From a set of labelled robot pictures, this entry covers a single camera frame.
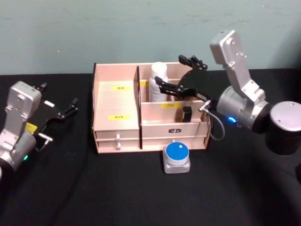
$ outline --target cable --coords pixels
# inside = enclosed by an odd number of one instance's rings
[[[224,127],[224,124],[222,123],[222,121],[215,114],[212,114],[210,111],[208,111],[206,108],[204,108],[203,111],[206,112],[209,115],[209,117],[210,116],[214,117],[218,121],[218,123],[221,125],[221,128],[222,128],[222,137],[221,138],[216,138],[215,136],[213,136],[212,133],[211,133],[211,129],[209,130],[210,137],[213,140],[223,140],[224,137],[225,137],[226,132],[225,132],[225,127]]]

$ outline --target wooden organizer box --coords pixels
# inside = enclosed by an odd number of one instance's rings
[[[95,64],[92,130],[98,153],[161,151],[173,140],[189,149],[206,149],[211,125],[198,111],[203,101],[168,96],[167,102],[149,102],[151,65]],[[167,63],[169,82],[177,84],[189,70]],[[182,122],[183,106],[192,107],[191,122]]]

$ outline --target yellow sticker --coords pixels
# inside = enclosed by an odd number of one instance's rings
[[[149,85],[149,81],[141,81],[140,85],[141,86],[148,86]]]
[[[130,86],[113,86],[111,87],[111,91],[129,91],[131,89]]]
[[[170,104],[161,104],[163,108],[181,108],[182,103],[170,103]]]
[[[109,120],[129,120],[131,118],[130,115],[110,115]]]
[[[30,132],[31,134],[34,134],[34,132],[36,131],[37,128],[38,128],[37,126],[35,126],[29,122],[26,124],[26,130],[28,132]]]

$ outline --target light blue wall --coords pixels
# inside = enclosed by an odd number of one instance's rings
[[[295,66],[301,0],[0,0],[0,74],[91,73],[93,63],[214,63],[209,41],[238,30],[250,68]]]

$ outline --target black table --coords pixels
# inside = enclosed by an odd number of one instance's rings
[[[216,79],[229,85],[225,71]],[[300,71],[251,70],[275,104],[300,101]],[[91,74],[0,76],[0,128],[8,89],[46,81],[43,98],[78,114],[55,125],[58,139],[0,182],[0,225],[275,226],[301,225],[301,152],[281,157],[264,135],[229,125],[207,151],[191,151],[187,174],[167,175],[161,152],[96,153],[91,137]]]

